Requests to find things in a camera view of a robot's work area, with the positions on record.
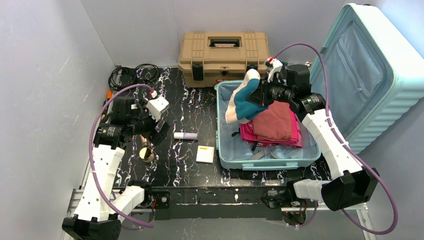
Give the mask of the pink camouflage pants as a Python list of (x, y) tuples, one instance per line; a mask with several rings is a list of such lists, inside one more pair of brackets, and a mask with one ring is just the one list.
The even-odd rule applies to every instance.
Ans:
[(259, 137), (249, 131), (236, 131), (231, 134), (234, 138), (235, 136), (240, 135), (242, 141), (247, 142), (247, 144), (252, 145), (251, 150), (255, 150), (257, 147), (268, 148), (275, 146), (289, 147), (293, 149), (303, 148), (302, 136), (300, 135), (299, 139), (290, 138), (289, 140), (267, 140), (259, 139)]

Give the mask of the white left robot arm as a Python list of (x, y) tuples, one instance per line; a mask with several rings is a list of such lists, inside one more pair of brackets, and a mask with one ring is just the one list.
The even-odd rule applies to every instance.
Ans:
[(127, 144), (134, 136), (142, 139), (141, 158), (151, 162), (155, 154), (152, 145), (165, 137), (169, 125), (160, 130), (157, 125), (169, 102), (162, 96), (148, 101), (134, 97), (116, 97), (100, 116), (89, 144), (90, 171), (73, 212), (62, 222), (62, 229), (75, 240), (116, 240), (122, 223), (134, 209), (153, 209), (156, 200), (151, 186), (144, 180), (132, 180), (125, 189), (115, 194), (113, 190), (119, 165)]

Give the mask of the magenta shorts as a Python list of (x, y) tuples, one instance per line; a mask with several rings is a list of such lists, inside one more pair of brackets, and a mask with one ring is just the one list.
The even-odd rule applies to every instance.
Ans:
[(304, 147), (300, 124), (289, 109), (282, 114), (271, 109), (263, 111), (248, 123), (241, 124), (239, 131), (242, 141), (259, 147)]

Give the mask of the white square packet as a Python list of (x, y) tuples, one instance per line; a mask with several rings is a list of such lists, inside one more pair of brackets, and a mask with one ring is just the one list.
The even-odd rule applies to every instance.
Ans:
[(199, 145), (197, 148), (196, 159), (197, 163), (212, 164), (215, 156), (215, 147)]

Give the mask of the rust red cloth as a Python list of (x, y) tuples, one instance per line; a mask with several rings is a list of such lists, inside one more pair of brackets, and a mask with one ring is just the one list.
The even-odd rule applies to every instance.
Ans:
[(278, 142), (296, 139), (298, 136), (289, 104), (285, 102), (275, 101), (254, 117), (251, 124), (258, 140)]

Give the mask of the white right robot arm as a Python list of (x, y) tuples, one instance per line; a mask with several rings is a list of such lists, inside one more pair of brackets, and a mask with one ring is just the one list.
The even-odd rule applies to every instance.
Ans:
[(284, 66), (279, 61), (267, 61), (265, 66), (269, 72), (247, 100), (262, 107), (275, 101), (288, 103), (315, 140), (332, 178), (331, 181), (302, 179), (288, 183), (283, 200), (310, 199), (324, 203), (332, 211), (368, 202), (376, 189), (378, 173), (361, 164), (350, 152), (348, 143), (337, 135), (336, 124), (325, 109), (325, 98), (311, 91), (309, 68), (304, 64), (289, 65), (285, 67), (286, 80), (283, 81)]

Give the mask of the white lavender tube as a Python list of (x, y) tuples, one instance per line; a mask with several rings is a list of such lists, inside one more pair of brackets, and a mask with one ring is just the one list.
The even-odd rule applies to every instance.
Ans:
[(174, 132), (173, 137), (176, 140), (191, 140), (196, 141), (198, 139), (197, 133), (192, 132)]

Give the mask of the teal and beige towel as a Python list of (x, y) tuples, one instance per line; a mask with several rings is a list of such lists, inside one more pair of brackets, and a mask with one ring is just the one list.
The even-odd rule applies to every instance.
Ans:
[(243, 82), (233, 91), (230, 97), (225, 112), (225, 121), (227, 124), (236, 122), (246, 124), (258, 114), (268, 109), (268, 107), (263, 107), (247, 100), (248, 96), (258, 88), (260, 78), (259, 72), (255, 69), (249, 69), (246, 72)]

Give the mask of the clear gold perfume bottle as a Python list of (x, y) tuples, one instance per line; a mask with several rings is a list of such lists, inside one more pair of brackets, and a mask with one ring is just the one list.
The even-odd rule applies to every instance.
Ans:
[(143, 135), (140, 135), (141, 148), (149, 148), (151, 146), (150, 140)]

